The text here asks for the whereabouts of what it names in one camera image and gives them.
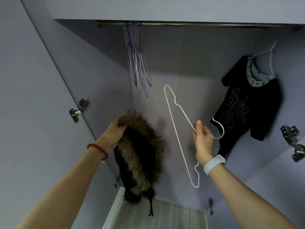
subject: fur hat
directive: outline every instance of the fur hat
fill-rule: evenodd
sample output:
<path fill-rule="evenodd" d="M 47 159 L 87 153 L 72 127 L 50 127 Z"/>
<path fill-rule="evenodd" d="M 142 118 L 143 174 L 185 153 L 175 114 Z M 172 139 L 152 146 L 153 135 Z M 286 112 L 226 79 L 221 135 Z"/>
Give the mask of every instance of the fur hat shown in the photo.
<path fill-rule="evenodd" d="M 125 199 L 135 203 L 144 196 L 153 216 L 153 186 L 162 172 L 164 142 L 142 115 L 136 112 L 119 118 L 118 126 L 128 125 L 114 149 L 116 163 L 125 187 Z"/>

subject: closet rod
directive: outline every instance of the closet rod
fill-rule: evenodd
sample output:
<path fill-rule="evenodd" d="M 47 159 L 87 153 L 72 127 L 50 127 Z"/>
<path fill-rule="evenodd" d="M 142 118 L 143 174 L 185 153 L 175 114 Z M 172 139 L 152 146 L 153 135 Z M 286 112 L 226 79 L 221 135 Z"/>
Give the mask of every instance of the closet rod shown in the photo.
<path fill-rule="evenodd" d="M 126 21 L 117 20 L 97 20 L 97 25 L 102 26 L 122 26 Z M 208 22 L 158 22 L 158 21 L 139 21 L 143 26 L 205 26 L 205 27 L 248 27 L 248 28 L 269 28 L 282 27 L 283 24 L 267 23 L 208 23 Z"/>

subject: forearm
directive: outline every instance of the forearm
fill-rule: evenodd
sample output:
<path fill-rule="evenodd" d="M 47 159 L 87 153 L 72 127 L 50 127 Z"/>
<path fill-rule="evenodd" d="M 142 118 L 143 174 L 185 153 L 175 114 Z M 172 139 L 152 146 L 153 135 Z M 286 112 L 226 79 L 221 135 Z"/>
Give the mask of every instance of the forearm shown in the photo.
<path fill-rule="evenodd" d="M 242 228 L 296 229 L 287 217 L 243 184 L 223 164 L 215 166 L 210 177 Z"/>
<path fill-rule="evenodd" d="M 102 140 L 96 144 L 109 150 Z M 71 228 L 103 154 L 90 147 L 77 165 L 56 184 L 17 228 Z"/>

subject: closet door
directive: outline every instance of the closet door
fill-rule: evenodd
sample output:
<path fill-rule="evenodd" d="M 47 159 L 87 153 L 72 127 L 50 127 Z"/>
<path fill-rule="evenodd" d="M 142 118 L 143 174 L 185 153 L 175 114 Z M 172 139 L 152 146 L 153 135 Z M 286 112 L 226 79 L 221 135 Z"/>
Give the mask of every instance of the closet door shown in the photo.
<path fill-rule="evenodd" d="M 94 138 L 19 0 L 1 0 L 0 29 L 0 227 L 14 228 Z M 115 183 L 100 164 L 73 228 L 102 228 Z"/>

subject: person's left arm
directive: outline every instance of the person's left arm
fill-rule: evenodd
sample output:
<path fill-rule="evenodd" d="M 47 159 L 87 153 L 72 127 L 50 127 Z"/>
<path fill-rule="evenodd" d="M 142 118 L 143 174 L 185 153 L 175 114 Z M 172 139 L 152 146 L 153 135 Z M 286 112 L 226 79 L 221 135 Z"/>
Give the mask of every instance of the person's left arm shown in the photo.
<path fill-rule="evenodd" d="M 122 137 L 125 129 L 118 127 L 116 120 L 95 144 L 107 152 Z M 89 147 L 74 168 L 47 193 L 16 229 L 71 228 L 102 157 L 101 151 Z"/>

